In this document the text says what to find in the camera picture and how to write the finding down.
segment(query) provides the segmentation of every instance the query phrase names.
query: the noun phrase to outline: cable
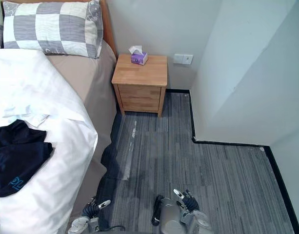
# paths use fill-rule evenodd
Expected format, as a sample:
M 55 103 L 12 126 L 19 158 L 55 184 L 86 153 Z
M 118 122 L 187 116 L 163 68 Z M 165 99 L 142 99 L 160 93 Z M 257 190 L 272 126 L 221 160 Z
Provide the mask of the cable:
M 125 227 L 122 226 L 122 225 L 113 226 L 113 227 L 110 227 L 110 228 L 107 228 L 107 229 L 101 230 L 101 231 L 106 232 L 106 231 L 109 231 L 109 230 L 114 229 L 114 228 L 123 228 L 123 231 L 125 231 Z

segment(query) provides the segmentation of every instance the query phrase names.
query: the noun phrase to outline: beige bed sheet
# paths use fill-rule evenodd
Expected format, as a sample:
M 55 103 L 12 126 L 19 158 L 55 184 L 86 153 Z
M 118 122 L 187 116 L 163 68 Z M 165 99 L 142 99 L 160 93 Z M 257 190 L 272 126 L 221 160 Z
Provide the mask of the beige bed sheet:
M 104 149 L 111 143 L 110 133 L 116 115 L 116 101 L 111 78 L 116 57 L 103 41 L 99 59 L 82 56 L 49 55 L 48 59 L 75 89 L 98 133 L 98 143 L 71 213 L 77 217 L 95 195 L 106 168 L 100 163 Z

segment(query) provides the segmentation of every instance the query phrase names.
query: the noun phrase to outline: dark blue clothing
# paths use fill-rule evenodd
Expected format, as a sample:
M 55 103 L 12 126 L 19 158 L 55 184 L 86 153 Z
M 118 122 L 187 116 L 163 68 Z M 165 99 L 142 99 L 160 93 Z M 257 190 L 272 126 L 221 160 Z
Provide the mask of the dark blue clothing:
M 28 128 L 23 120 L 0 127 L 0 197 L 19 191 L 50 157 L 46 131 Z

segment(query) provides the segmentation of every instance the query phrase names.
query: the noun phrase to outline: wooden headboard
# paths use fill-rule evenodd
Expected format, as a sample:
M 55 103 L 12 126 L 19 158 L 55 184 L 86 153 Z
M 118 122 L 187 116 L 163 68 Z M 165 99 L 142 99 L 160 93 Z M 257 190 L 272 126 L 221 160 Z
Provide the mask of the wooden headboard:
M 11 2 L 16 2 L 16 3 L 35 3 L 35 2 L 46 2 L 46 1 L 82 1 L 82 2 L 87 2 L 90 0 L 8 0 Z M 100 7 L 101 7 L 101 14 L 102 14 L 102 22 L 104 26 L 104 35 L 103 39 L 105 42 L 110 45 L 112 48 L 116 58 L 117 56 L 117 51 L 116 51 L 116 46 L 115 46 L 115 40 L 114 40 L 114 35 L 112 32 L 112 27 L 111 27 L 111 21 L 109 17 L 109 11 L 108 11 L 108 6 L 106 0 L 100 0 Z

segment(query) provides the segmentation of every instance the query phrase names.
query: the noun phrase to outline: blue logo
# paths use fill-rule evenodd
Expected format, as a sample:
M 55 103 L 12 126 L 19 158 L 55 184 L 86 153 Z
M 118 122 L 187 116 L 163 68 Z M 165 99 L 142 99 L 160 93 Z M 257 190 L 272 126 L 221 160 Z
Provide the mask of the blue logo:
M 12 188 L 15 190 L 20 190 L 24 186 L 23 180 L 21 180 L 19 177 L 15 177 L 12 182 L 9 183 L 12 185 Z

